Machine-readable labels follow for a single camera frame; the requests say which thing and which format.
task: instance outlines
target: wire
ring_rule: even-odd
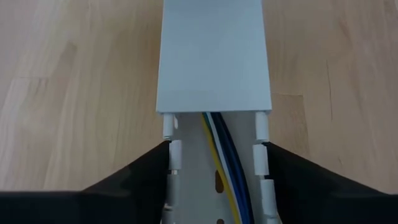
[[[239,192],[238,185],[236,184],[236,180],[235,180],[234,176],[229,173],[231,168],[230,168],[229,162],[225,160],[225,156],[224,156],[224,153],[223,153],[223,150],[221,147],[220,139],[218,138],[218,133],[217,133],[215,124],[213,122],[213,118],[211,118],[210,113],[204,113],[203,115],[205,116],[205,118],[207,118],[208,128],[211,129],[211,132],[213,133],[213,140],[216,145],[221,164],[223,165],[223,169],[225,171],[229,186],[233,186],[234,201],[235,201],[235,204],[238,205],[239,219],[242,223],[244,223],[243,220],[247,220],[247,218],[243,219],[243,215],[245,215],[245,213],[243,213],[244,204],[242,201],[242,196]]]
[[[237,173],[238,177],[238,183],[239,186],[242,190],[241,194],[243,195],[243,200],[244,204],[247,205],[247,216],[250,219],[250,223],[254,223],[254,215],[253,215],[253,209],[251,205],[251,199],[250,199],[250,194],[249,194],[249,189],[248,185],[246,182],[246,177],[244,175],[244,171],[242,168],[242,164],[239,160],[239,155],[236,150],[236,147],[234,145],[233,139],[231,137],[231,134],[228,131],[228,127],[221,115],[221,113],[212,113],[213,120],[215,121],[216,127],[218,124],[218,130],[220,131],[220,141],[226,143],[225,149],[225,154],[226,157],[229,157],[229,160],[232,160],[232,163],[234,164],[233,169]]]
[[[208,129],[208,126],[206,125],[206,121],[205,121],[205,116],[204,115],[201,116],[201,123],[202,123],[203,129],[205,130],[206,138],[207,138],[207,141],[208,141],[208,144],[209,144],[209,147],[210,147],[211,156],[213,157],[214,163],[216,164],[217,171],[218,171],[218,173],[219,173],[219,175],[221,177],[221,181],[222,181],[222,183],[223,183],[223,185],[225,187],[226,195],[227,195],[228,200],[229,200],[229,206],[231,207],[231,211],[232,211],[232,215],[233,215],[234,221],[235,221],[235,223],[239,223],[240,224],[241,222],[239,220],[239,214],[238,214],[238,210],[236,208],[236,205],[234,203],[234,198],[233,198],[233,195],[232,195],[232,192],[231,192],[231,188],[229,187],[229,185],[227,183],[224,170],[223,170],[223,168],[222,168],[222,166],[221,166],[221,164],[220,164],[220,162],[218,160],[218,156],[217,156],[217,152],[216,152],[216,149],[215,149],[215,145],[214,145],[214,142],[212,141],[213,138],[211,136],[210,130]]]

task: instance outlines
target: wooden floor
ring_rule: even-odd
[[[398,1],[264,0],[271,139],[398,192]],[[162,0],[0,0],[0,189],[82,189],[161,142]]]

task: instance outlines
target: light wood surface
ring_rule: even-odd
[[[271,139],[398,192],[398,1],[265,0]],[[0,0],[0,189],[82,189],[161,142],[161,0]]]

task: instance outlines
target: oval hole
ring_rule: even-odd
[[[223,181],[221,181],[220,174],[218,173],[218,170],[216,171],[216,191],[217,193],[223,193],[224,192],[224,185]]]

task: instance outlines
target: yellow cable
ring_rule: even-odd
[[[205,130],[207,141],[210,146],[211,156],[213,157],[214,163],[216,164],[217,171],[218,171],[218,173],[221,177],[221,181],[223,182],[223,185],[225,187],[226,195],[229,200],[229,206],[231,207],[231,210],[232,210],[232,216],[234,217],[236,224],[241,223],[240,219],[239,219],[238,209],[236,208],[234,198],[232,195],[231,187],[229,186],[228,181],[226,180],[223,167],[221,166],[221,163],[218,160],[216,147],[213,143],[213,137],[211,136],[210,130],[208,129],[208,126],[205,121],[205,116],[203,114],[201,115],[201,123],[202,123],[203,129]]]

